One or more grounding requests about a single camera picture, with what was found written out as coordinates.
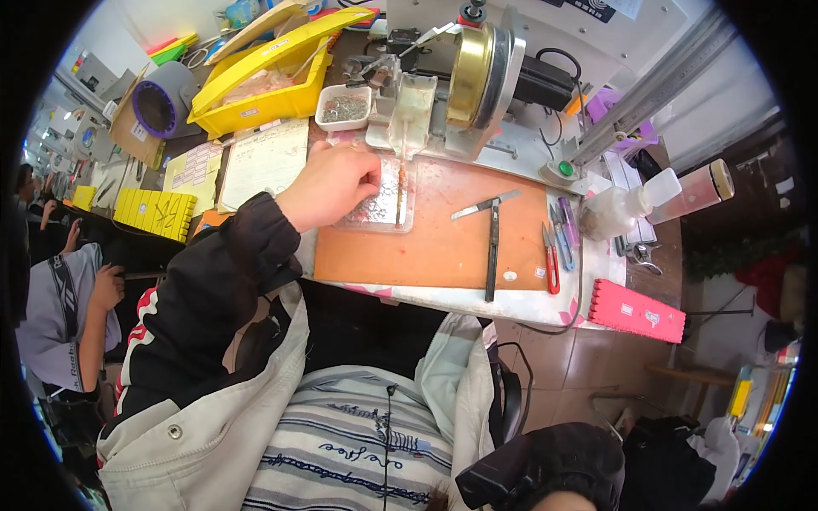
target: plastic bottle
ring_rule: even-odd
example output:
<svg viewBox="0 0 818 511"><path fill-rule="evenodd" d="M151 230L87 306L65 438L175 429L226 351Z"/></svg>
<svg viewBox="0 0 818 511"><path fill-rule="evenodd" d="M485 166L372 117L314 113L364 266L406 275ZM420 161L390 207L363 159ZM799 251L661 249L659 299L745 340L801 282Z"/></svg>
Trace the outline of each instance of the plastic bottle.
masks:
<svg viewBox="0 0 818 511"><path fill-rule="evenodd" d="M582 203L579 230L594 241L610 240L636 229L640 218L650 215L681 193L681 184L672 168L665 168L644 186L625 190L611 186Z"/></svg>
<svg viewBox="0 0 818 511"><path fill-rule="evenodd" d="M679 183L681 193L654 208L648 215L648 222L654 225L667 222L732 199L735 195L730 170L721 158L680 177Z"/></svg>

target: red scissors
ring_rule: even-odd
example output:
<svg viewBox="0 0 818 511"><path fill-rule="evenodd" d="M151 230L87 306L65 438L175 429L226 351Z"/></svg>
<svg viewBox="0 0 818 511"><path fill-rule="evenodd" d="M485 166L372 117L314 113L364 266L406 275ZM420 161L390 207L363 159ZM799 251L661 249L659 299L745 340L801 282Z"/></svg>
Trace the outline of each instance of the red scissors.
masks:
<svg viewBox="0 0 818 511"><path fill-rule="evenodd" d="M542 241L546 244L548 292L557 294L560 292L560 261L557 259L557 243L554 236L546 229L545 222L542 223Z"/></svg>

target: orange cutting mat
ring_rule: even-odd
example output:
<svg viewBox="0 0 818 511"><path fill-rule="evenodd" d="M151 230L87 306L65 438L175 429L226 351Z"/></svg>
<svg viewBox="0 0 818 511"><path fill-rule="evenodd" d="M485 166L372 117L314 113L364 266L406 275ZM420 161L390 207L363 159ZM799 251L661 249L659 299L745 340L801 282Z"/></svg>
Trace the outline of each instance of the orange cutting mat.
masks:
<svg viewBox="0 0 818 511"><path fill-rule="evenodd" d="M488 269L489 210L452 222L455 211L518 189L500 204L497 289L546 289L542 184L495 170L417 156L414 227L408 234L372 234L323 227L318 232L315 278L383 285L482 289ZM506 280L507 271L516 273Z"/></svg>

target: hand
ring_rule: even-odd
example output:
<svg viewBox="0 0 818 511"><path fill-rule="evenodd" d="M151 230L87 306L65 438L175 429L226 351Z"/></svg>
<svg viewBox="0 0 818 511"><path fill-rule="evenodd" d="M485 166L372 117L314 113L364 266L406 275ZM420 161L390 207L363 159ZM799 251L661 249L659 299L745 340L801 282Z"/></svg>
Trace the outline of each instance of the hand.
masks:
<svg viewBox="0 0 818 511"><path fill-rule="evenodd" d="M54 199L49 200L46 202L46 205L43 206L43 220L40 221L40 231L45 231L46 227L48 226L48 218L54 213L56 209L56 201Z"/></svg>
<svg viewBox="0 0 818 511"><path fill-rule="evenodd" d="M91 292L91 299L88 301L90 307L99 307L108 312L117 303L125 298L125 279L117 276L125 269L122 267L112 267L106 264L97 272L97 280L94 282L94 290Z"/></svg>
<svg viewBox="0 0 818 511"><path fill-rule="evenodd" d="M68 231L68 240L65 241L65 248L61 253L74 252L77 249L77 239L79 238L79 218L71 224Z"/></svg>
<svg viewBox="0 0 818 511"><path fill-rule="evenodd" d="M295 230L329 226L380 187L380 158L365 146L318 141L307 165L276 202Z"/></svg>

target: white bowl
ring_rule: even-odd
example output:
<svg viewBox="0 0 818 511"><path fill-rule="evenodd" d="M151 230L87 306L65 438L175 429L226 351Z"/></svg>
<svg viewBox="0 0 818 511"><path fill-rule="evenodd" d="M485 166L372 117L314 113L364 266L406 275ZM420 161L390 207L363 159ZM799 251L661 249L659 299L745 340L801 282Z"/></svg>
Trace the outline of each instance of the white bowl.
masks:
<svg viewBox="0 0 818 511"><path fill-rule="evenodd" d="M360 96L366 98L366 113L361 119L349 121L324 122L324 104L338 96ZM324 87L318 96L318 108L315 111L315 123L325 132L341 132L347 129L365 128L369 123L369 114L372 111L372 89L370 87L347 88L345 85L330 85Z"/></svg>

